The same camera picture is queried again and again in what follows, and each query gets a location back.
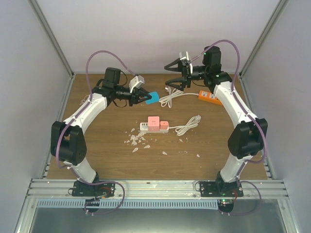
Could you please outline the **orange power strip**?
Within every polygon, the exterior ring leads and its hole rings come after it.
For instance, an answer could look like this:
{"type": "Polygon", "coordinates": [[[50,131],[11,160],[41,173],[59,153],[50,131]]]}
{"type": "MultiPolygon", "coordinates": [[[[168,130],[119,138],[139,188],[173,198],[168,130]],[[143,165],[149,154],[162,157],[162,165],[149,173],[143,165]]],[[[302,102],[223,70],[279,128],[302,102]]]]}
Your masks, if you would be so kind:
{"type": "Polygon", "coordinates": [[[208,91],[200,90],[198,94],[198,99],[222,106],[221,101],[214,94],[208,91]]]}

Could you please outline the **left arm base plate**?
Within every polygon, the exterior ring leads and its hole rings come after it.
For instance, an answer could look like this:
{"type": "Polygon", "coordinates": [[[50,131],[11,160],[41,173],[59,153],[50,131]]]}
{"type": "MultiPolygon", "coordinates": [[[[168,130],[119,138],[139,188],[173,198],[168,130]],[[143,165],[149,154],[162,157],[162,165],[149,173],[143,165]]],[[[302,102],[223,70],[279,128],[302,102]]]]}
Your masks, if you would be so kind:
{"type": "Polygon", "coordinates": [[[70,188],[68,190],[68,193],[73,197],[94,197],[94,198],[113,197],[114,192],[115,192],[114,183],[89,185],[81,181],[75,181],[73,184],[73,188],[70,188]]]}

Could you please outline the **pink charger plug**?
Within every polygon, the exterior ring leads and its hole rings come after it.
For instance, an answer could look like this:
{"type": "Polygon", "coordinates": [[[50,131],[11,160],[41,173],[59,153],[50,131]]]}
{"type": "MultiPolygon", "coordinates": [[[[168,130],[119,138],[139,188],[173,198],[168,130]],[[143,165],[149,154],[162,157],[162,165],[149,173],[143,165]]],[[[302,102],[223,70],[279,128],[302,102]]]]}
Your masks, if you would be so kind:
{"type": "Polygon", "coordinates": [[[169,123],[168,121],[160,121],[160,130],[167,130],[169,128],[169,123]]]}

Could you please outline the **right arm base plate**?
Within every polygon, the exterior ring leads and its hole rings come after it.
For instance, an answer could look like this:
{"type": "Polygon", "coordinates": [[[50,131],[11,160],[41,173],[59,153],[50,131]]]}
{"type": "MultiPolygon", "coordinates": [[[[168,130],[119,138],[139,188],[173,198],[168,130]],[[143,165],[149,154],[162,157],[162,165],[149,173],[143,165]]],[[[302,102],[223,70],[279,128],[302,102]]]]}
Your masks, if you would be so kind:
{"type": "Polygon", "coordinates": [[[236,182],[219,184],[215,181],[200,181],[199,191],[201,197],[243,197],[242,186],[237,186],[236,182]]]}

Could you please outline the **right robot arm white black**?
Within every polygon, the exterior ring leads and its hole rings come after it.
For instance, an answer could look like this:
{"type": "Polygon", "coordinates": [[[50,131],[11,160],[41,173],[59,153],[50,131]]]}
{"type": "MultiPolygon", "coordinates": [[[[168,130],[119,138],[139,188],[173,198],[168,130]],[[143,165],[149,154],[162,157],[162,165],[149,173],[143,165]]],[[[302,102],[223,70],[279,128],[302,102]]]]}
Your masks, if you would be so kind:
{"type": "Polygon", "coordinates": [[[239,96],[234,81],[222,71],[221,51],[217,46],[205,47],[201,66],[193,66],[189,54],[181,52],[179,58],[167,64],[167,71],[180,72],[181,77],[166,81],[166,85],[184,90],[194,80],[203,80],[204,85],[217,97],[227,111],[234,130],[228,139],[229,157],[218,172],[215,191],[225,197],[238,187],[240,174],[247,163],[264,148],[268,123],[259,119],[239,96]]]}

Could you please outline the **blue cube plug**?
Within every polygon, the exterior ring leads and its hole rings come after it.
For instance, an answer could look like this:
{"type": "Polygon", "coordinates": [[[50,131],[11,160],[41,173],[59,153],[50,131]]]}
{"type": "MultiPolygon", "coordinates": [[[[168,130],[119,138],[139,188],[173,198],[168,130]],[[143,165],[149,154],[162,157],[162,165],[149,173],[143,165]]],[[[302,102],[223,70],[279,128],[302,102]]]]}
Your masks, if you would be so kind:
{"type": "Polygon", "coordinates": [[[157,92],[150,92],[149,95],[151,98],[146,100],[146,104],[153,104],[159,102],[159,94],[157,92]]]}

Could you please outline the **white pink power strip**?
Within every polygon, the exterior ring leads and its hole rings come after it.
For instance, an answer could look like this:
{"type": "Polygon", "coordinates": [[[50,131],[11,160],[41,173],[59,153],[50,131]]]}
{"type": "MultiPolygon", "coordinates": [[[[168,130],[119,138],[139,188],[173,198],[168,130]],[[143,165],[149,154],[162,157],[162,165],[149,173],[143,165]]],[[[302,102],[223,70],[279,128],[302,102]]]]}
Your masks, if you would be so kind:
{"type": "Polygon", "coordinates": [[[168,133],[169,129],[165,130],[149,130],[148,123],[147,122],[141,122],[139,124],[139,130],[143,133],[168,133]]]}

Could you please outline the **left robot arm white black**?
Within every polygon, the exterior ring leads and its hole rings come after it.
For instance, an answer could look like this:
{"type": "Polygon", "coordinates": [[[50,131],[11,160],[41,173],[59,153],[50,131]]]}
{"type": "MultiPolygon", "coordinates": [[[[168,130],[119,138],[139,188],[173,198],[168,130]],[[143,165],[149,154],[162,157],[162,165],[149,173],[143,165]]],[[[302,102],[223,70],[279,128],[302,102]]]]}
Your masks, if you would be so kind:
{"type": "Polygon", "coordinates": [[[83,190],[89,196],[100,191],[100,184],[95,181],[96,171],[89,164],[86,153],[85,132],[99,113],[115,100],[126,100],[130,106],[151,99],[143,88],[145,80],[135,75],[128,86],[120,85],[121,70],[107,68],[104,78],[91,89],[88,99],[78,110],[65,119],[56,121],[51,128],[51,154],[60,168],[73,170],[77,179],[84,182],[83,190]]]}

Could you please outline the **pink cube socket adapter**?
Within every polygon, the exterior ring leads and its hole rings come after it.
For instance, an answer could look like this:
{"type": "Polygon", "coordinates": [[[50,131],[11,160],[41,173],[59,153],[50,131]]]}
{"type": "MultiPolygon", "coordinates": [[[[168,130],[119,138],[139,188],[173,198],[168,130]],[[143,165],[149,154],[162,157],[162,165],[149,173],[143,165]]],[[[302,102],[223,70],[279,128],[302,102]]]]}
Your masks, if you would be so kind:
{"type": "Polygon", "coordinates": [[[149,130],[160,130],[160,118],[159,116],[149,116],[148,117],[148,127],[149,130]]]}

